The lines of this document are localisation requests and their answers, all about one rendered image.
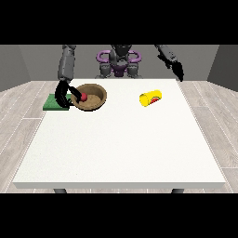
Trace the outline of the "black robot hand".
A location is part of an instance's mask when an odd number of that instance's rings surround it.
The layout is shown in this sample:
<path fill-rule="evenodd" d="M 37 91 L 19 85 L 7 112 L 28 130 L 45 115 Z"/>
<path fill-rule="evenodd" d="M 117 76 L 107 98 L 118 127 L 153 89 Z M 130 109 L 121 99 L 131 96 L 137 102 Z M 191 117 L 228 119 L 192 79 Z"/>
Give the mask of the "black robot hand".
<path fill-rule="evenodd" d="M 182 82 L 184 78 L 182 64 L 176 60 L 173 62 L 169 62 L 168 66 L 172 69 L 174 75 L 179 79 L 179 81 Z"/>
<path fill-rule="evenodd" d="M 69 108 L 71 103 L 66 99 L 67 92 L 71 91 L 76 96 L 76 102 L 82 98 L 82 94 L 73 86 L 69 86 L 67 81 L 60 80 L 55 91 L 55 99 L 62 108 Z"/>

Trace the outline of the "brown wooden bowl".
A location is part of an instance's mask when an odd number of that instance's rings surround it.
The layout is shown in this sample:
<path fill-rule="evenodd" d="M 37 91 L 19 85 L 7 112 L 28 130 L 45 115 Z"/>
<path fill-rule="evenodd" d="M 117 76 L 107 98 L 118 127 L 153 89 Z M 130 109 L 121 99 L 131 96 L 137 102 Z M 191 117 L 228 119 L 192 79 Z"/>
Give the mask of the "brown wooden bowl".
<path fill-rule="evenodd" d="M 98 84 L 83 84 L 77 90 L 87 95 L 86 101 L 76 102 L 76 96 L 71 95 L 72 104 L 81 111 L 91 112 L 100 108 L 106 101 L 107 91 Z"/>

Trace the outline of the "green square pad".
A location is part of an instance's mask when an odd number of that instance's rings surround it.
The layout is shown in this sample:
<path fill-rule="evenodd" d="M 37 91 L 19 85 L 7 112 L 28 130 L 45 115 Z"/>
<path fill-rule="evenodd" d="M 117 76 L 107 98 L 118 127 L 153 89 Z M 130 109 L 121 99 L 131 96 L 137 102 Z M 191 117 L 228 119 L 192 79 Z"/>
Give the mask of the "green square pad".
<path fill-rule="evenodd" d="M 58 105 L 54 94 L 49 94 L 43 106 L 44 111 L 68 111 L 68 108 L 62 108 Z"/>

